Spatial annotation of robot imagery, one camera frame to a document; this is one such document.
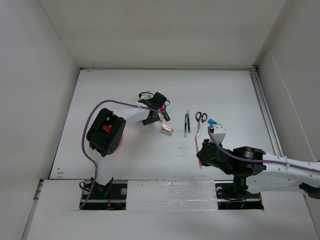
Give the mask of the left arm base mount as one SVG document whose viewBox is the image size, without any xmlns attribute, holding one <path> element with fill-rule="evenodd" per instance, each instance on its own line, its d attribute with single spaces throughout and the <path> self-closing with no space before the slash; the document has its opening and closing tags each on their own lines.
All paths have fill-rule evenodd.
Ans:
<svg viewBox="0 0 320 240">
<path fill-rule="evenodd" d="M 106 193 L 101 193 L 95 187 L 84 206 L 81 205 L 86 201 L 89 187 L 83 187 L 82 197 L 79 203 L 81 210 L 104 210 L 104 211 L 122 211 L 126 210 L 127 203 L 127 183 L 113 183 L 106 190 Z"/>
</svg>

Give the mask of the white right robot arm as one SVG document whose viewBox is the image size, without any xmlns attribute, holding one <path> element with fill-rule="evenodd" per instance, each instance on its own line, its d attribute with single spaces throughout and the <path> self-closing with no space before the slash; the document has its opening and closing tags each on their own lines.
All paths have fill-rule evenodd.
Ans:
<svg viewBox="0 0 320 240">
<path fill-rule="evenodd" d="M 229 150 L 209 139 L 204 140 L 196 156 L 202 166 L 218 168 L 233 177 L 229 187 L 220 190 L 232 198 L 275 191 L 320 198 L 319 162 L 278 157 L 249 146 Z"/>
</svg>

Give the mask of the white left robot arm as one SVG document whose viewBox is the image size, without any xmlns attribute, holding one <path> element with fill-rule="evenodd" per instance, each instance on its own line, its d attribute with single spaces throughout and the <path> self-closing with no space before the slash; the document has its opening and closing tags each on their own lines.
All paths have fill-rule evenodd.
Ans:
<svg viewBox="0 0 320 240">
<path fill-rule="evenodd" d="M 94 176 L 85 190 L 107 198 L 112 191 L 110 161 L 104 160 L 120 146 L 125 126 L 141 122 L 144 126 L 160 120 L 170 101 L 161 93 L 142 92 L 136 103 L 106 99 L 89 114 L 81 137 L 83 155 L 93 163 Z"/>
</svg>

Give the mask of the rose gold stapler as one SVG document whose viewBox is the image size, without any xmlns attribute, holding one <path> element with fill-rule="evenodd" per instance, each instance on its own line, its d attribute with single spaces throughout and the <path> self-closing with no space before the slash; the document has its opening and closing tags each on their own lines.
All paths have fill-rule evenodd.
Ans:
<svg viewBox="0 0 320 240">
<path fill-rule="evenodd" d="M 163 124 L 161 126 L 161 131 L 168 136 L 172 136 L 174 129 L 166 124 Z"/>
</svg>

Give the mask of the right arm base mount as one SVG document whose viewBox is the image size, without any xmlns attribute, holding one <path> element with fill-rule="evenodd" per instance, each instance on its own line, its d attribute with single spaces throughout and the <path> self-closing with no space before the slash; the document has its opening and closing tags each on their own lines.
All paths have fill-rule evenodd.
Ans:
<svg viewBox="0 0 320 240">
<path fill-rule="evenodd" d="M 233 192 L 231 182 L 218 182 L 215 184 L 218 210 L 264 210 L 260 193 Z"/>
</svg>

